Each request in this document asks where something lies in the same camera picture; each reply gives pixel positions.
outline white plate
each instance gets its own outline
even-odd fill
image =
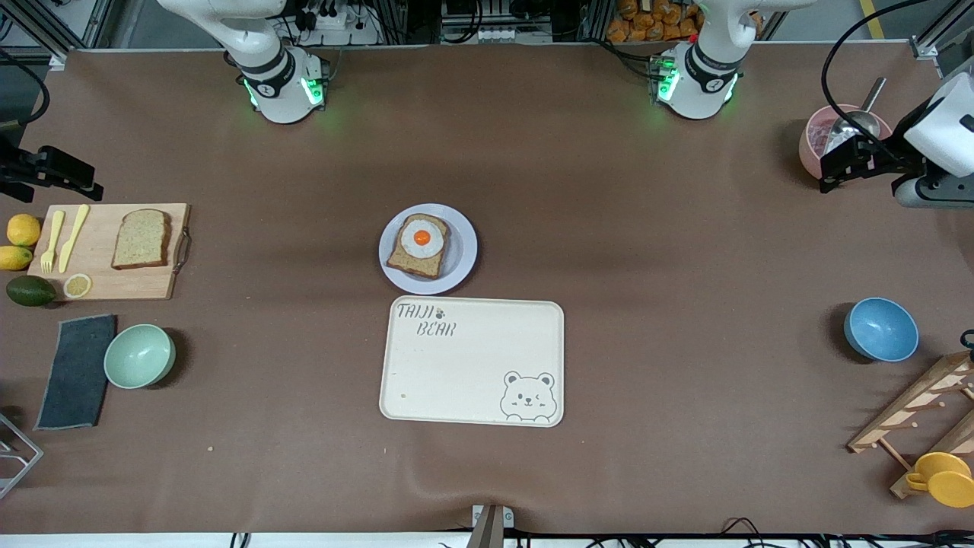
[[[379,409],[388,418],[551,427],[565,412],[554,302],[404,295],[393,302]]]
[[[439,278],[430,280],[422,276],[407,274],[386,265],[389,255],[395,248],[395,235],[406,218],[413,214],[426,214],[439,218],[450,227],[446,251],[443,252],[443,265]],[[403,210],[393,217],[382,231],[379,239],[379,264],[386,277],[398,288],[412,294],[441,294],[460,285],[473,270],[477,261],[477,234],[473,225],[457,210],[440,204],[420,204]]]

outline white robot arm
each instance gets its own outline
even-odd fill
[[[266,18],[285,0],[159,0],[215,38],[243,73],[254,107],[272,122],[290,124],[324,108],[328,64],[286,47]]]
[[[657,99],[677,114],[709,118],[731,98],[737,68],[757,36],[750,13],[784,12],[804,8],[815,0],[701,0],[705,15],[695,43],[681,42],[662,54],[674,66],[668,80],[657,87]]]

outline toast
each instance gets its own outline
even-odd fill
[[[439,251],[432,256],[425,258],[416,257],[406,251],[402,245],[403,233],[406,231],[406,228],[409,227],[410,223],[417,220],[426,221],[439,230],[443,245]],[[393,253],[389,255],[389,260],[386,261],[386,265],[389,266],[389,268],[395,268],[396,270],[401,270],[409,274],[435,280],[439,278],[440,270],[443,267],[443,256],[446,253],[446,246],[449,238],[450,228],[442,220],[432,215],[410,215],[405,221],[402,222],[402,226],[400,226],[398,232],[395,233],[395,247],[393,248]]]
[[[159,210],[137,210],[122,217],[115,239],[112,268],[166,266],[169,225],[169,215]]]

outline brown tablecloth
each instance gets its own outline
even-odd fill
[[[0,530],[439,529],[484,501],[549,532],[969,526],[892,498],[902,470],[881,450],[843,448],[974,324],[974,214],[903,209],[889,178],[817,192],[796,151],[827,50],[756,46],[733,100],[696,122],[595,47],[356,51],[327,111],[292,126],[253,113],[217,53],[71,55],[24,146],[91,162],[106,202],[189,202],[192,257],[170,301],[4,299],[0,402],[33,424],[67,318],[171,329],[179,361],[163,389],[109,388],[95,428],[31,432],[47,454]],[[891,122],[938,84],[905,44],[849,45],[834,70],[841,101],[889,78]],[[40,190],[0,214],[81,201]],[[454,295],[564,308],[557,427],[379,413],[400,292],[378,237],[424,202],[480,236]],[[908,362],[843,342],[870,295],[917,319]],[[889,439],[927,449],[969,408],[950,403]]]

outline blue bowl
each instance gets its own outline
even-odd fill
[[[867,358],[901,362],[917,351],[919,330],[905,308],[873,296],[857,302],[845,316],[845,338]]]

